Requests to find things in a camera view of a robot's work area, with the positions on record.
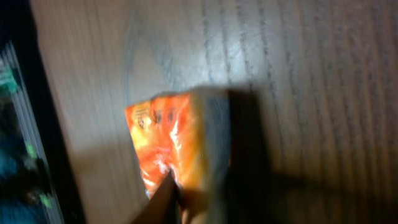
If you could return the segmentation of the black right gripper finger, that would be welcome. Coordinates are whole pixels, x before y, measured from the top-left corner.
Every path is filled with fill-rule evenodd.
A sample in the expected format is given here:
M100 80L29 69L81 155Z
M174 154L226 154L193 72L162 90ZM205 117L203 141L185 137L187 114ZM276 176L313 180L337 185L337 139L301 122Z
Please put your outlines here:
M135 216L130 224L178 223L178 188L169 172L146 206Z

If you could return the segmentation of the small orange snack packet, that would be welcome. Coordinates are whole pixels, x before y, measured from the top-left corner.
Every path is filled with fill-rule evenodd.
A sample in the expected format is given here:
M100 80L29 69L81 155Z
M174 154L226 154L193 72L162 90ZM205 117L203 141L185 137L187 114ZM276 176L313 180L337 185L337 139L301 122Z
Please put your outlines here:
M231 152L227 91L196 88L160 95L124 113L148 197L168 173L184 190L223 184Z

